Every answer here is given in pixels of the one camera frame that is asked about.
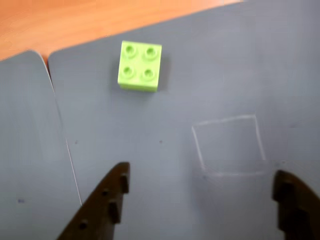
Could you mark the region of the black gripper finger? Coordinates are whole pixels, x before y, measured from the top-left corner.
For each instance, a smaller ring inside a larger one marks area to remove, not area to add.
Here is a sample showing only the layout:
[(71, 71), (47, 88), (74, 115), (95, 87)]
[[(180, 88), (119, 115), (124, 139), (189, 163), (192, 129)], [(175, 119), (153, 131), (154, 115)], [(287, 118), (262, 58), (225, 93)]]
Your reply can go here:
[(272, 199), (277, 202), (277, 227), (286, 240), (320, 238), (320, 198), (296, 175), (278, 170)]
[(59, 240), (112, 240), (121, 222), (124, 195), (130, 188), (130, 163), (116, 164), (99, 182)]

